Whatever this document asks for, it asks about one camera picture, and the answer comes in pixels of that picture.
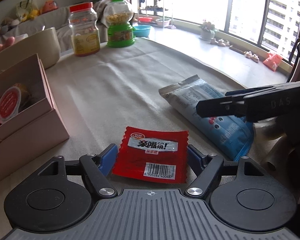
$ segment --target table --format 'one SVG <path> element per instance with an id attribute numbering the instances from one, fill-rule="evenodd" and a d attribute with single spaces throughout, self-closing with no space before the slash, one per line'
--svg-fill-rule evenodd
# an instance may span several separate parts
<path id="1" fill-rule="evenodd" d="M 11 227 L 3 210 L 6 195 L 23 179 L 54 155 L 75 160 L 88 153 L 100 153 L 110 143 L 118 146 L 127 126 L 148 130 L 189 130 L 189 143 L 205 154 L 218 153 L 216 147 L 174 110 L 158 89 L 198 74 L 225 90 L 243 87 L 218 70 L 154 41 L 137 38 L 134 45 L 108 48 L 97 54 L 75 57 L 72 53 L 46 70 L 57 107 L 70 139 L 56 146 L 0 182 L 0 238 Z M 249 156 L 260 160 L 272 144 L 253 144 Z M 188 170 L 187 182 L 195 175 Z M 69 179 L 82 184 L 81 178 Z M 113 186 L 122 188 L 181 188 L 187 184 L 158 184 L 110 175 Z"/>

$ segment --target pink box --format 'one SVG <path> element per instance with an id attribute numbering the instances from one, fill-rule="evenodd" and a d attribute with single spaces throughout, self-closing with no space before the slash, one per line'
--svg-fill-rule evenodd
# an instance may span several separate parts
<path id="1" fill-rule="evenodd" d="M 0 74 L 0 97 L 15 83 L 33 104 L 0 126 L 0 180 L 69 138 L 37 54 Z"/>

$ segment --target plastic jar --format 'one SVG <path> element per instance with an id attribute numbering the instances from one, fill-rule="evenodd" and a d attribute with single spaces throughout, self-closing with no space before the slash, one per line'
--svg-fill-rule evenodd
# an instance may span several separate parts
<path id="1" fill-rule="evenodd" d="M 76 56 L 83 57 L 100 50 L 97 13 L 92 2 L 70 6 L 69 27 L 72 30 L 72 46 Z"/>

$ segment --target red bag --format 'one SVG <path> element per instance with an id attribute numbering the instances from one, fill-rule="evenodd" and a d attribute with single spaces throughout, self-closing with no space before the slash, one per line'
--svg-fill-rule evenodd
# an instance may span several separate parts
<path id="1" fill-rule="evenodd" d="M 263 62 L 272 71 L 276 71 L 280 65 L 282 57 L 279 54 L 268 52 L 268 58 Z"/>
<path id="2" fill-rule="evenodd" d="M 186 183 L 188 131 L 127 127 L 113 174 L 161 183 Z"/>

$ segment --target red lid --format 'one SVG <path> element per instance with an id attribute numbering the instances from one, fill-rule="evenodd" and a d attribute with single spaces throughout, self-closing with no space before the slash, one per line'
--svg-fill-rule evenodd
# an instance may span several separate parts
<path id="1" fill-rule="evenodd" d="M 92 2 L 81 3 L 77 5 L 70 6 L 70 12 L 76 12 L 81 10 L 87 10 L 93 7 Z"/>

